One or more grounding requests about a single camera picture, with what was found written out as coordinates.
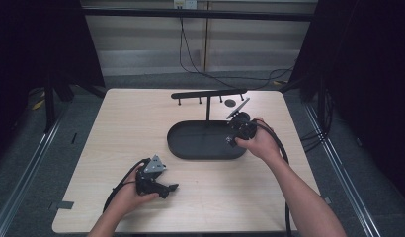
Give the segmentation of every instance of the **person's left hand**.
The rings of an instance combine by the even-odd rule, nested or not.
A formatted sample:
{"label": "person's left hand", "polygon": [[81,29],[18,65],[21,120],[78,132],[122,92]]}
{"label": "person's left hand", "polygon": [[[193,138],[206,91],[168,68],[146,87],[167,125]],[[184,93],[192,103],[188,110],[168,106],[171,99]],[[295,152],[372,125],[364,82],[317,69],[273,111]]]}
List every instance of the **person's left hand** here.
{"label": "person's left hand", "polygon": [[125,179],[125,185],[114,196],[106,211],[113,211],[120,216],[125,216],[135,210],[138,206],[159,197],[159,194],[157,193],[144,196],[137,193],[135,187],[135,175],[140,167],[141,166],[136,167]]}

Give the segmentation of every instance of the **table surface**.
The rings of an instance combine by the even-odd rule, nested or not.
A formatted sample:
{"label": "table surface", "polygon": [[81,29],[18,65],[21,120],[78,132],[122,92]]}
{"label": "table surface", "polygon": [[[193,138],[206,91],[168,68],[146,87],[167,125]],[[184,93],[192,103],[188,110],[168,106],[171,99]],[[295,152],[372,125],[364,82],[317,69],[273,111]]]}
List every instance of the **table surface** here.
{"label": "table surface", "polygon": [[[139,160],[157,154],[167,170],[157,182],[179,184],[119,224],[117,232],[209,233],[284,231],[284,197],[269,168],[247,151],[234,160],[190,161],[174,156],[167,133],[177,122],[205,120],[206,99],[171,94],[191,90],[112,89],[97,115],[64,196],[72,209],[60,209],[52,224],[57,233],[85,233],[102,213],[118,182]],[[316,192],[318,188],[284,97],[279,92],[250,91],[242,109],[262,117],[276,132],[293,170]],[[222,97],[241,104],[239,95]],[[211,98],[210,119],[225,120],[235,108]]]}

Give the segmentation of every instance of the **black bar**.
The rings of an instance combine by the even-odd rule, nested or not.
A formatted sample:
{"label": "black bar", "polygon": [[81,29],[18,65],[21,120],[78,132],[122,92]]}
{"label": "black bar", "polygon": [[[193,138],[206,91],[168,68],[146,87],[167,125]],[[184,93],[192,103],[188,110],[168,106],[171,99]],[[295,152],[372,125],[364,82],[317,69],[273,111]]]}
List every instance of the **black bar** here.
{"label": "black bar", "polygon": [[206,117],[205,120],[209,121],[209,113],[211,111],[211,97],[206,98]]}
{"label": "black bar", "polygon": [[313,14],[300,13],[267,13],[240,11],[213,11],[190,9],[136,9],[116,7],[82,8],[45,8],[32,7],[35,13],[43,14],[83,14],[88,16],[122,16],[122,17],[167,17],[167,18],[207,18],[207,19],[241,19],[241,20],[270,20],[311,22],[316,17]]}
{"label": "black bar", "polygon": [[52,75],[50,72],[46,75],[45,82],[45,112],[46,112],[46,125],[45,133],[49,132],[49,129],[54,125],[55,122],[55,109],[54,109],[54,90],[52,83]]}
{"label": "black bar", "polygon": [[74,133],[73,139],[72,139],[72,144],[74,144],[74,141],[76,140],[77,132]]}
{"label": "black bar", "polygon": [[326,127],[326,122],[325,122],[325,109],[326,109],[326,87],[325,87],[325,80],[323,78],[323,75],[320,76],[320,82],[319,82],[319,92],[317,96],[317,119],[319,122],[320,128],[324,132],[329,132],[327,130],[328,127]]}
{"label": "black bar", "polygon": [[247,89],[184,92],[184,93],[174,93],[171,95],[171,98],[177,100],[177,99],[198,98],[198,97],[230,96],[239,94],[241,95],[245,94],[246,92],[248,92]]}

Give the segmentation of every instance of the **black curtain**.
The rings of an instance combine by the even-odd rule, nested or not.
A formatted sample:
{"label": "black curtain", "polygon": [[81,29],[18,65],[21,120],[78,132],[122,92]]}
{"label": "black curtain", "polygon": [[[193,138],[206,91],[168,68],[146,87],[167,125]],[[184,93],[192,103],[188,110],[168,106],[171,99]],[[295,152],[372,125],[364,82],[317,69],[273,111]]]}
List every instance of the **black curtain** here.
{"label": "black curtain", "polygon": [[312,23],[290,81],[310,76],[300,88],[308,100],[324,80],[341,116],[405,197],[405,0],[336,1],[350,10],[343,14],[330,2],[319,1],[318,10],[336,16],[336,28]]}
{"label": "black curtain", "polygon": [[46,10],[80,7],[79,0],[0,0],[0,151],[29,91],[48,77],[55,87],[105,87],[85,17]]}

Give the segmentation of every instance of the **black cable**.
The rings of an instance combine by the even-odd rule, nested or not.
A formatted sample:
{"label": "black cable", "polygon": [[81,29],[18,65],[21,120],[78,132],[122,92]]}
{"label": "black cable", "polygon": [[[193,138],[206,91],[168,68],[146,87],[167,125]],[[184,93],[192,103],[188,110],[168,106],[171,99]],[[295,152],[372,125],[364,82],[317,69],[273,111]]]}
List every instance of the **black cable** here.
{"label": "black cable", "polygon": [[[271,73],[270,73],[270,75],[269,75],[268,78],[229,77],[229,76],[227,76],[227,77],[226,77],[226,76],[224,76],[224,77],[222,77],[222,76],[220,76],[220,77],[218,77],[218,76],[217,76],[217,77],[214,77],[214,76],[209,75],[209,74],[207,74],[207,73],[200,72],[200,71],[197,69],[197,67],[195,66],[194,61],[193,61],[193,59],[192,59],[192,57],[191,57],[190,47],[189,47],[189,45],[188,45],[187,36],[186,36],[185,30],[184,30],[184,20],[183,20],[183,18],[180,18],[180,22],[181,22],[181,40],[180,40],[180,50],[179,50],[179,56],[180,56],[179,61],[180,61],[181,67],[182,67],[185,71],[187,71],[187,72],[189,72],[189,73],[197,73],[197,74],[200,74],[200,75],[202,75],[202,76],[204,76],[204,77],[207,77],[207,78],[210,78],[210,79],[214,79],[214,80],[216,80],[217,82],[223,84],[224,86],[227,86],[227,87],[230,87],[230,88],[233,88],[233,89],[240,89],[240,88],[237,88],[237,87],[235,87],[235,86],[233,86],[233,85],[230,85],[230,84],[228,84],[228,83],[225,83],[225,82],[221,81],[220,78],[224,78],[224,79],[225,79],[225,78],[230,78],[230,79],[233,79],[233,78],[234,78],[234,79],[244,79],[244,80],[267,81],[267,82],[264,83],[262,86],[255,87],[255,88],[246,88],[246,89],[248,89],[248,90],[259,90],[259,89],[262,89],[262,88],[268,86],[268,84],[270,84],[270,82],[271,82],[272,80],[278,79],[278,78],[280,78],[280,77],[286,75],[287,72],[288,72],[288,71],[292,71],[292,68],[294,67],[294,66],[291,66],[290,68],[287,68],[287,69],[276,69],[276,70],[273,70],[273,71],[271,71]],[[184,64],[182,63],[183,38],[184,38],[185,45],[186,45],[186,47],[187,47],[188,57],[189,57],[189,59],[190,59],[190,61],[191,61],[191,64],[193,65],[193,68],[194,68],[195,71],[190,71],[190,70],[187,69],[187,68],[184,66]],[[273,74],[274,72],[282,71],[282,70],[284,71],[284,73],[282,73],[282,74],[280,74],[280,75],[278,75],[278,76],[272,77],[272,74]]]}
{"label": "black cable", "polygon": [[292,89],[300,86],[300,84],[302,84],[308,78],[309,77],[307,75],[304,75],[303,77],[301,77],[298,80],[294,80],[294,81],[291,81],[291,82],[287,83],[285,86],[279,88],[278,91],[281,92],[281,93],[285,93],[285,92],[287,92],[289,90],[292,90]]}
{"label": "black cable", "polygon": [[124,181],[126,180],[126,178],[128,178],[128,176],[131,174],[132,171],[134,171],[135,168],[137,168],[140,164],[145,163],[146,159],[142,159],[139,162],[135,163],[135,165],[132,166],[131,169],[129,169],[129,171],[125,174],[125,176],[122,178],[122,180],[119,182],[119,184],[113,188],[113,191],[110,193],[110,195],[107,198],[107,201],[105,201],[104,204],[104,209],[102,212],[104,212],[107,207],[110,205],[111,201],[113,200],[113,198],[116,196],[117,192],[126,184],[130,184],[131,182],[127,182],[124,183]]}
{"label": "black cable", "polygon": [[[273,138],[273,140],[276,142],[277,146],[279,147],[279,149],[280,149],[280,151],[282,153],[283,159],[289,165],[288,156],[286,154],[285,148],[284,148],[283,144],[281,143],[280,139],[274,133],[273,129],[270,128],[267,124],[266,124],[266,126],[264,126],[264,125],[261,125],[261,124],[257,123],[256,121],[258,121],[258,119],[254,119],[254,121],[248,121],[247,123],[253,124],[253,125],[257,126],[257,127],[262,128],[264,131],[266,131]],[[287,237],[292,236],[292,234],[291,234],[291,222],[289,220],[289,207],[288,207],[287,203],[285,203],[285,229],[286,229],[286,236]]]}
{"label": "black cable", "polygon": [[314,148],[316,148],[326,137],[329,135],[329,132],[331,130],[331,125],[332,125],[332,120],[333,120],[333,111],[335,107],[335,102],[332,100],[331,96],[329,95],[329,92],[326,92],[325,95],[325,108],[326,108],[326,117],[325,117],[325,124],[324,127],[322,127],[321,132],[317,133],[319,129],[315,129],[313,131],[310,131],[303,137],[300,137],[300,141],[306,141],[310,140],[313,138],[318,138],[318,140],[311,142],[307,145],[303,145],[304,148],[304,153],[307,153]]}

